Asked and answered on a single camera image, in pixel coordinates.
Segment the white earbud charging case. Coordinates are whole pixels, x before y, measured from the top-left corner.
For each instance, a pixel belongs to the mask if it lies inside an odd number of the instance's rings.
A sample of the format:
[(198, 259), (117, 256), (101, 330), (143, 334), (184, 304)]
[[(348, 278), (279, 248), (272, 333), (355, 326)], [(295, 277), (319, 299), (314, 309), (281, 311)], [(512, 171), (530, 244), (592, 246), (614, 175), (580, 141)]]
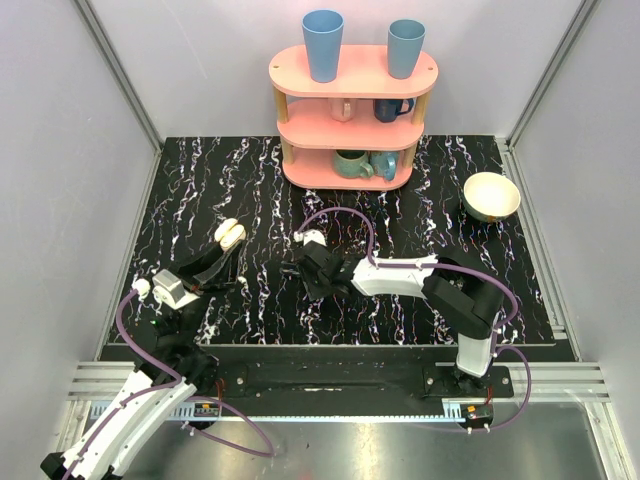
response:
[(229, 251), (247, 237), (245, 227), (236, 218), (224, 220), (214, 233), (214, 240), (223, 252)]

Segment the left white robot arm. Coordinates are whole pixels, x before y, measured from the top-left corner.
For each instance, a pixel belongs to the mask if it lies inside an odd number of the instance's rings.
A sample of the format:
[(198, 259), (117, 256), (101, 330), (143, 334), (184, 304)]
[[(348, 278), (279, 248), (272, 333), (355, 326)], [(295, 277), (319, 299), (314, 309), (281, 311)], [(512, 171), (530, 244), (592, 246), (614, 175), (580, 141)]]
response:
[[(185, 261), (136, 280), (116, 311), (116, 326), (138, 359), (119, 393), (81, 439), (48, 454), (41, 469), (50, 479), (120, 479), (132, 459), (172, 411), (190, 396), (219, 386), (218, 359), (195, 340), (211, 298), (238, 278), (244, 237), (220, 238)], [(168, 311), (156, 322), (156, 344), (146, 351), (123, 325), (132, 300), (153, 296)]]

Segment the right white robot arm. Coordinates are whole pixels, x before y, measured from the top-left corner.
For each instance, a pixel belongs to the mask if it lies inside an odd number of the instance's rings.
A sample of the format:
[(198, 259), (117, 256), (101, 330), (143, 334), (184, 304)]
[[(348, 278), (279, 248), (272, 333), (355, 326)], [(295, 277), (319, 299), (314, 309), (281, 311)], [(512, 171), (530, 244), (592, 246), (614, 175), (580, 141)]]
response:
[(413, 259), (342, 257), (310, 241), (281, 273), (299, 280), (311, 301), (326, 297), (397, 295), (425, 300), (457, 335), (454, 384), (476, 396), (490, 383), (494, 327), (504, 286), (461, 250)]

